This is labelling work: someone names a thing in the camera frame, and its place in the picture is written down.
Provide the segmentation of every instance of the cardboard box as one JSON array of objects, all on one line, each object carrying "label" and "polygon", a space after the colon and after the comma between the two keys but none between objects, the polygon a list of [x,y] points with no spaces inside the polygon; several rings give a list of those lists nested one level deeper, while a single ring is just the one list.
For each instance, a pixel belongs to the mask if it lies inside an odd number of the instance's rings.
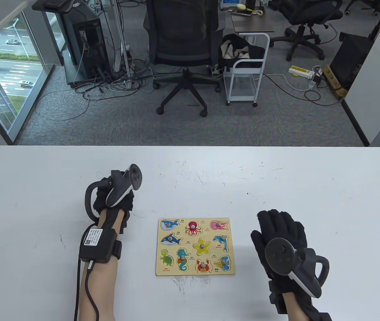
[{"label": "cardboard box", "polygon": [[322,69],[324,75],[326,76],[326,79],[328,79],[328,82],[332,89],[334,90],[335,94],[338,97],[346,97],[347,95],[347,90],[341,87],[341,84],[338,82],[337,78],[335,78],[334,73],[332,72],[331,68],[329,65],[326,65]]}]

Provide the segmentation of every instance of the black glove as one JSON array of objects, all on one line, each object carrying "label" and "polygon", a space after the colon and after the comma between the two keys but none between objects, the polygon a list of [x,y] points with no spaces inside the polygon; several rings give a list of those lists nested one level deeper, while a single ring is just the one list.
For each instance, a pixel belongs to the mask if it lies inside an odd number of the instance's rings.
[{"label": "black glove", "polygon": [[[101,182],[107,180],[106,177],[101,179]],[[101,211],[106,208],[106,199],[111,191],[112,187],[111,186],[104,186],[98,188],[98,191],[96,192],[96,199],[95,202],[93,203],[93,209],[101,214]],[[118,208],[119,210],[124,210],[125,212],[129,212],[133,209],[133,191],[130,191],[123,199],[116,205],[114,208]]]},{"label": "black glove", "polygon": [[277,293],[300,292],[300,286],[288,276],[279,275],[270,268],[266,260],[266,245],[276,237],[289,241],[295,249],[307,247],[306,234],[300,222],[295,222],[287,212],[277,210],[261,211],[257,214],[261,233],[252,231],[251,238],[260,262]]}]

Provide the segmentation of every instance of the animal puzzle piece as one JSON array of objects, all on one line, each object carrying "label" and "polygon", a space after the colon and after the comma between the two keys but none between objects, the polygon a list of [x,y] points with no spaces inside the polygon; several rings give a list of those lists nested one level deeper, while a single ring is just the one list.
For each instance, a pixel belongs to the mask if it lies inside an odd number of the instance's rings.
[{"label": "animal puzzle piece", "polygon": [[179,249],[176,253],[178,255],[178,260],[176,262],[179,264],[178,268],[180,271],[185,272],[188,270],[188,256],[190,253],[187,253],[185,249]]},{"label": "animal puzzle piece", "polygon": [[214,241],[218,241],[220,244],[224,245],[224,251],[228,252],[228,236],[227,235],[216,235],[213,238]]},{"label": "animal puzzle piece", "polygon": [[179,226],[179,220],[162,220],[160,226],[163,231],[172,231],[176,226]]},{"label": "animal puzzle piece", "polygon": [[211,273],[212,272],[212,265],[210,264],[211,261],[209,259],[206,259],[206,261],[197,260],[196,261],[196,272],[197,273]]},{"label": "animal puzzle piece", "polygon": [[221,231],[228,231],[228,222],[221,222],[221,221],[212,221],[210,226],[211,226],[211,229],[213,229],[214,231],[216,230],[221,230]]},{"label": "animal puzzle piece", "polygon": [[222,269],[224,272],[231,269],[231,261],[228,255],[224,255],[217,262],[214,262],[214,264],[218,266],[220,269]]},{"label": "animal puzzle piece", "polygon": [[195,236],[202,233],[202,228],[197,226],[196,221],[191,221],[188,226],[185,227],[185,232],[190,236]]},{"label": "animal puzzle piece", "polygon": [[199,238],[199,242],[196,244],[193,244],[193,247],[197,250],[197,255],[202,254],[210,254],[211,251],[209,250],[209,247],[211,246],[212,242],[205,242],[204,239]]},{"label": "animal puzzle piece", "polygon": [[182,238],[176,238],[174,233],[169,234],[168,236],[162,238],[160,241],[163,245],[180,245]]},{"label": "animal puzzle piece", "polygon": [[173,266],[173,257],[167,255],[167,251],[165,249],[160,252],[160,255],[160,260],[163,260],[163,264],[166,264],[166,266]]}]

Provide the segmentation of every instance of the glass window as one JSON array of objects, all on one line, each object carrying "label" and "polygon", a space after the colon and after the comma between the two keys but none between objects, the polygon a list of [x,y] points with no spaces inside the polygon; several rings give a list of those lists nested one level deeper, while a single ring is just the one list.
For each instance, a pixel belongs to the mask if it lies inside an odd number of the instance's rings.
[{"label": "glass window", "polygon": [[53,35],[55,36],[55,40],[57,43],[57,47],[59,50],[62,50],[62,47],[65,44],[65,38],[60,30],[59,23],[57,21],[56,14],[53,12],[46,12],[47,18],[49,19],[50,27],[52,28]]},{"label": "glass window", "polygon": [[8,132],[43,70],[21,15],[0,30],[0,122]]}]

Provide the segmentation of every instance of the desk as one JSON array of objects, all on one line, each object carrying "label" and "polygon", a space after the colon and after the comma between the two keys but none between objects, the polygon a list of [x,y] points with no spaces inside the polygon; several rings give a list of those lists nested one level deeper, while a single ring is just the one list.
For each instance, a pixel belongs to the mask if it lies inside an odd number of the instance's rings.
[{"label": "desk", "polygon": [[246,17],[243,15],[231,15],[234,32],[237,34],[245,32],[274,32],[273,22],[270,20],[269,9],[264,8],[264,13],[259,15],[251,15]]},{"label": "desk", "polygon": [[[0,147],[0,320],[72,320],[85,190],[132,162],[144,181],[121,236],[117,320],[286,320],[250,238],[271,208],[330,261],[315,306],[380,320],[380,148],[132,146]],[[215,216],[231,219],[237,274],[156,277],[159,218]]]}]

